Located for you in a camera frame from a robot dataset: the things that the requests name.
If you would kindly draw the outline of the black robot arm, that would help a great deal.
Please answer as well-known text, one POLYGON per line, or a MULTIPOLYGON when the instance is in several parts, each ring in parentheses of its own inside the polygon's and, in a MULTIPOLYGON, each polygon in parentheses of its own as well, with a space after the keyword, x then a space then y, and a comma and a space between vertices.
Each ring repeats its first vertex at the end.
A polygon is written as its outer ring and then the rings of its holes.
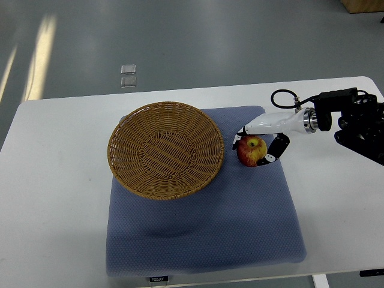
POLYGON ((302 126, 310 133, 329 131, 332 113, 339 112, 339 130, 335 141, 380 165, 383 165, 383 103, 377 97, 358 88, 322 92, 300 100, 291 90, 278 89, 271 94, 271 103, 280 109, 302 110, 302 105, 311 102, 300 117, 302 126))

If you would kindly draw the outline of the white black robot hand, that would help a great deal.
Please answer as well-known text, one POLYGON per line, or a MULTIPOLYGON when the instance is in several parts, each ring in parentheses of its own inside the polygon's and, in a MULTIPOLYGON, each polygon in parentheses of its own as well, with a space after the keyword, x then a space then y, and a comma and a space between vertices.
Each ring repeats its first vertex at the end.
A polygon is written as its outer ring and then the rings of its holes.
POLYGON ((235 134, 232 149, 236 151, 238 142, 245 136, 259 136, 266 142, 267 154, 257 164, 264 166, 279 160, 290 143, 290 132, 311 134, 318 129, 313 108, 304 108, 298 112, 264 113, 235 134))

